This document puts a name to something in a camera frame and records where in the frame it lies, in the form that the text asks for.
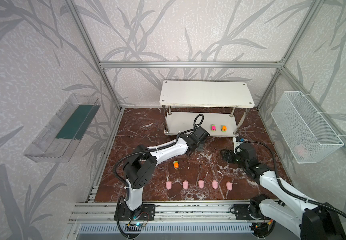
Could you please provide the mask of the pink toy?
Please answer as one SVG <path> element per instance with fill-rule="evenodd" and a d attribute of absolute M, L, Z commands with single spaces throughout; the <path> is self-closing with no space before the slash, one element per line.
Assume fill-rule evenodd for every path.
<path fill-rule="evenodd" d="M 183 189 L 187 190 L 189 188 L 189 182 L 188 181 L 183 181 Z"/>
<path fill-rule="evenodd" d="M 232 190 L 233 190 L 233 183 L 227 182 L 227 183 L 226 183 L 226 187 L 227 187 L 227 190 L 228 190 L 228 191 L 232 191 Z"/>
<path fill-rule="evenodd" d="M 219 187 L 218 181 L 216 181 L 216 180 L 212 181 L 212 188 L 218 189 L 218 187 Z"/>
<path fill-rule="evenodd" d="M 205 186 L 205 182 L 204 182 L 203 180 L 199 180 L 199 181 L 198 181 L 198 187 L 199 187 L 200 189 L 203 189 L 204 186 Z"/>
<path fill-rule="evenodd" d="M 166 189 L 170 190 L 172 188 L 172 182 L 171 181 L 167 181 L 166 182 Z"/>

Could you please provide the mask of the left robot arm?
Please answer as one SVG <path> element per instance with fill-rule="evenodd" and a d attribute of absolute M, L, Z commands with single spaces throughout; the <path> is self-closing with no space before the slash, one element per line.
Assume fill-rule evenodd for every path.
<path fill-rule="evenodd" d="M 119 163 L 124 164 L 125 178 L 118 175 L 117 168 L 114 168 L 114 174 L 127 188 L 125 203 L 128 209 L 135 211 L 142 206 L 144 186 L 153 177 L 156 166 L 177 156 L 189 156 L 209 136 L 209 132 L 197 126 L 177 134 L 174 140 L 159 146 L 139 145 L 133 153 L 120 159 Z"/>

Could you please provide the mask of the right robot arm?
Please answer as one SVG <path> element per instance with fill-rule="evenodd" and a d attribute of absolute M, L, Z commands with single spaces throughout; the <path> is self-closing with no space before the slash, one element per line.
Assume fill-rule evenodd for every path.
<path fill-rule="evenodd" d="M 227 163 L 237 164 L 246 175 L 273 193 L 278 201 L 266 195 L 251 199 L 253 219 L 270 218 L 301 240 L 345 240 L 342 223 L 329 203 L 317 204 L 279 177 L 277 168 L 260 163 L 254 142 L 241 143 L 235 150 L 221 150 Z"/>

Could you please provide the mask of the white two-tier shelf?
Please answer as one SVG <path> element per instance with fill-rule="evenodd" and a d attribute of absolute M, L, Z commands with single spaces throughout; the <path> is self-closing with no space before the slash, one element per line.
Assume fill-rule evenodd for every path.
<path fill-rule="evenodd" d="M 164 81 L 160 95 L 165 118 L 165 134 L 176 135 L 193 128 L 198 113 L 173 112 L 174 108 L 231 108 L 232 112 L 202 113 L 202 127 L 212 137 L 233 138 L 239 135 L 239 128 L 246 115 L 255 106 L 247 83 L 202 82 L 202 81 Z M 222 132 L 222 125 L 227 131 Z"/>

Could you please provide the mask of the pink object in basket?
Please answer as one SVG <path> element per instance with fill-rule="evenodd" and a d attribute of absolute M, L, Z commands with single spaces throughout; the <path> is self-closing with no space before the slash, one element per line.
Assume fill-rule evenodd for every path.
<path fill-rule="evenodd" d="M 301 156 L 303 158 L 309 155 L 308 150 L 306 149 L 305 145 L 303 145 L 303 144 L 296 145 L 295 151 L 299 156 Z"/>

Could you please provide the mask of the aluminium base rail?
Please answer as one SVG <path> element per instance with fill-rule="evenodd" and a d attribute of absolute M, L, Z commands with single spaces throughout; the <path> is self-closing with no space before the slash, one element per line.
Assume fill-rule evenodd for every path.
<path fill-rule="evenodd" d="M 277 200 L 266 199 L 263 204 L 270 204 L 268 210 L 262 211 L 262 217 L 255 217 L 249 211 L 249 200 L 234 201 L 162 201 L 144 202 L 142 209 L 131 214 L 123 204 L 116 214 L 117 204 L 88 203 L 76 204 L 68 220 L 74 223 L 258 223 L 268 222 L 271 218 L 285 217 L 287 221 L 301 223 L 305 209 L 312 210 L 314 205 L 286 203 L 280 205 Z"/>

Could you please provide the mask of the clear plastic wall bin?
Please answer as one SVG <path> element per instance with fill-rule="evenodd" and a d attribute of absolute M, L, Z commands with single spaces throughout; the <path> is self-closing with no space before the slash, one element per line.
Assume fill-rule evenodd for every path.
<path fill-rule="evenodd" d="M 36 163 L 67 163 L 101 104 L 98 97 L 71 94 L 24 151 Z"/>

